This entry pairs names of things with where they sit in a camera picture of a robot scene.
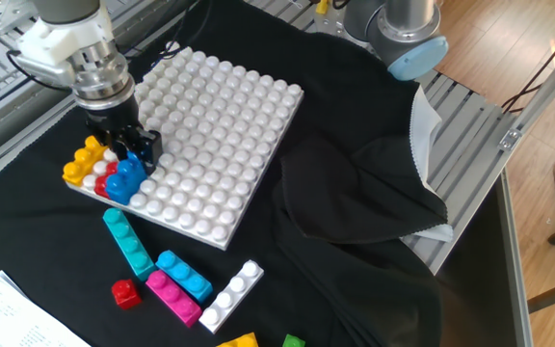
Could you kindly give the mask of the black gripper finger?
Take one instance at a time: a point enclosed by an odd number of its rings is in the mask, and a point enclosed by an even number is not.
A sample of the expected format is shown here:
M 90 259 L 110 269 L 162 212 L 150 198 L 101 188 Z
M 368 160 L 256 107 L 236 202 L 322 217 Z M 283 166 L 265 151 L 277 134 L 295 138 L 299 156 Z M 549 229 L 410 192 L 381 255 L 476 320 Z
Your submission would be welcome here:
M 153 174 L 163 154 L 162 136 L 156 130 L 145 130 L 141 126 L 128 126 L 123 139 L 127 149 L 142 163 L 146 174 Z
M 91 135 L 89 137 L 89 149 L 95 159 L 119 160 L 128 158 L 127 148 L 118 142 L 112 144 L 109 137 Z

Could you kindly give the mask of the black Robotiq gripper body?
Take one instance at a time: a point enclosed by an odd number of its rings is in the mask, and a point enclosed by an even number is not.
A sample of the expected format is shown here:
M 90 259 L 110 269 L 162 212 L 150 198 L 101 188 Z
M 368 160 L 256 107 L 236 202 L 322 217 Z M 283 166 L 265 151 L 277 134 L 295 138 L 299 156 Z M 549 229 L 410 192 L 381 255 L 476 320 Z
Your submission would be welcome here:
M 130 96 L 113 108 L 87 110 L 86 125 L 102 145 L 109 145 L 124 130 L 141 125 L 138 102 L 134 96 Z

